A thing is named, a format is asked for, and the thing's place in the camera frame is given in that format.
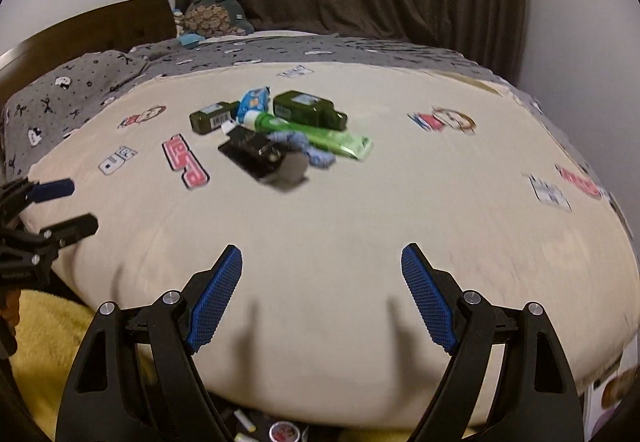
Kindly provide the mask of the red round tin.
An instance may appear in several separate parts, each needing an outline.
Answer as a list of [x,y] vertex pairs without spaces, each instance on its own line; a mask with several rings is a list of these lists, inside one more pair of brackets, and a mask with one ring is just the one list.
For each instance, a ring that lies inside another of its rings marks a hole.
[[302,433],[292,422],[279,420],[274,422],[268,430],[271,442],[299,442],[302,440]]

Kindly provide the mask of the grey patterned blanket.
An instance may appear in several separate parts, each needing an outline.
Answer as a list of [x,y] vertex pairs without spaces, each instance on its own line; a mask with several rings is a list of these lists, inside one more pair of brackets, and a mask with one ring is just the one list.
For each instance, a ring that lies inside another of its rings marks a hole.
[[306,32],[213,38],[189,49],[176,39],[128,52],[86,53],[32,81],[1,105],[1,179],[22,178],[66,136],[133,87],[158,76],[255,63],[361,63],[500,78],[461,53],[394,40]]

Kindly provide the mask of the small dark green bottle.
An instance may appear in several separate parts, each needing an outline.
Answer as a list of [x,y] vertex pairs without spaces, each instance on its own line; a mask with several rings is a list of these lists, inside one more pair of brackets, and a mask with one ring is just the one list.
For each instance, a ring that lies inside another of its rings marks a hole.
[[219,129],[224,122],[236,117],[239,106],[239,101],[218,102],[197,110],[189,116],[192,131],[204,136]]

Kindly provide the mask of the large dark green bottle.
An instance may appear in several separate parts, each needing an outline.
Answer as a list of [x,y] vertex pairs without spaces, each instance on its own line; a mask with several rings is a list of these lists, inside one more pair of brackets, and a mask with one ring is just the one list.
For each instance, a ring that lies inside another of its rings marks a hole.
[[272,101],[273,113],[287,121],[305,126],[345,131],[348,116],[339,112],[334,103],[299,91],[286,91],[278,94]]

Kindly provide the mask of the beige cartoon duvet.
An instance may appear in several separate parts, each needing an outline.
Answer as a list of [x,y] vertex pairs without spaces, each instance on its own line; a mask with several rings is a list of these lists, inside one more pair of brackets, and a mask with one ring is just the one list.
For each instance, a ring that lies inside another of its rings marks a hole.
[[[267,87],[324,96],[371,139],[365,160],[310,169],[284,190],[199,136],[196,110]],[[27,209],[40,230],[94,214],[56,272],[89,306],[144,306],[210,268],[243,274],[195,362],[206,387],[266,412],[412,427],[448,358],[400,272],[416,243],[498,306],[546,309],[578,387],[639,325],[639,274],[610,201],[509,89],[361,64],[254,64],[160,77],[106,106],[30,168],[75,193]]]

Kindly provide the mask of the green tube white cap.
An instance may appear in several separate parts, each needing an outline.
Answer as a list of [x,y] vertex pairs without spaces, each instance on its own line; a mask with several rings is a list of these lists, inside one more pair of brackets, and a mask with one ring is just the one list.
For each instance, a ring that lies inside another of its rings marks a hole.
[[363,160],[368,157],[373,142],[367,136],[352,134],[348,131],[335,131],[325,128],[296,124],[267,112],[249,110],[243,118],[243,124],[252,131],[262,133],[299,132],[303,133],[308,143],[320,150],[348,158]]

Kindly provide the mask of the blue cloth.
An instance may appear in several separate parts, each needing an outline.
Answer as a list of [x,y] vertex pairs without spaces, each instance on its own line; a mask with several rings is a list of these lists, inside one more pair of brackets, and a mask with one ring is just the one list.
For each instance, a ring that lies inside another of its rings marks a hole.
[[300,131],[273,131],[268,133],[268,138],[274,142],[285,144],[299,150],[308,158],[309,165],[320,168],[329,169],[336,157],[333,153],[326,150],[320,150],[311,144],[306,134]]

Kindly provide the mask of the yellow fluffy rug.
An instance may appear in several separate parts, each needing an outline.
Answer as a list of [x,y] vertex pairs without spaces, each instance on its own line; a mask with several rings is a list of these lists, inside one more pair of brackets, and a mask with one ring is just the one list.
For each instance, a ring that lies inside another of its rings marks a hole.
[[13,376],[30,416],[49,439],[75,356],[94,317],[88,306],[58,296],[24,290],[16,328]]

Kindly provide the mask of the blue snack wrapper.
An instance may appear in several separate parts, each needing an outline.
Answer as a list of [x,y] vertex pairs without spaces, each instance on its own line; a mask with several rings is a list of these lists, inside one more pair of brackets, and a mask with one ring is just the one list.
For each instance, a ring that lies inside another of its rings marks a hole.
[[247,91],[236,113],[236,120],[243,122],[246,114],[256,110],[256,112],[266,112],[269,110],[270,87],[261,87]]

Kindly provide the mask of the patterned plush toy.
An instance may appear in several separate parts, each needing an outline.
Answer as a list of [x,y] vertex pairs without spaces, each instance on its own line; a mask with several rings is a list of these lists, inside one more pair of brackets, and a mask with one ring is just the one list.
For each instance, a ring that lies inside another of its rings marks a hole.
[[247,36],[255,31],[238,0],[193,0],[185,11],[175,9],[174,17],[180,35],[208,39]]

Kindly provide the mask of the black package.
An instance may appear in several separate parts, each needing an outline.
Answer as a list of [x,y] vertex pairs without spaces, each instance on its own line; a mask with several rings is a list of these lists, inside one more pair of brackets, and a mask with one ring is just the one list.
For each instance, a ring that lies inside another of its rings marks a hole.
[[218,150],[256,181],[293,186],[305,179],[309,166],[305,153],[243,126],[233,127],[226,137]]

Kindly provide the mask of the light blue small item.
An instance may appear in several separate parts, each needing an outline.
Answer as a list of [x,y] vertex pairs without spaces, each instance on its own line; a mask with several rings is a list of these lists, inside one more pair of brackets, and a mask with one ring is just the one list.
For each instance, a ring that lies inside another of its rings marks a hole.
[[199,34],[194,34],[194,32],[187,32],[179,37],[180,44],[187,49],[195,48],[204,40],[205,37]]

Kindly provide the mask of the brown wooden headboard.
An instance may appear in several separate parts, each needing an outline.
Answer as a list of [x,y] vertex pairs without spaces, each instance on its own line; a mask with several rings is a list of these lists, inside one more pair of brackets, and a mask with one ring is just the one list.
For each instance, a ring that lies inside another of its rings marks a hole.
[[127,0],[63,20],[1,55],[1,102],[58,66],[92,52],[127,52],[175,38],[169,0]]

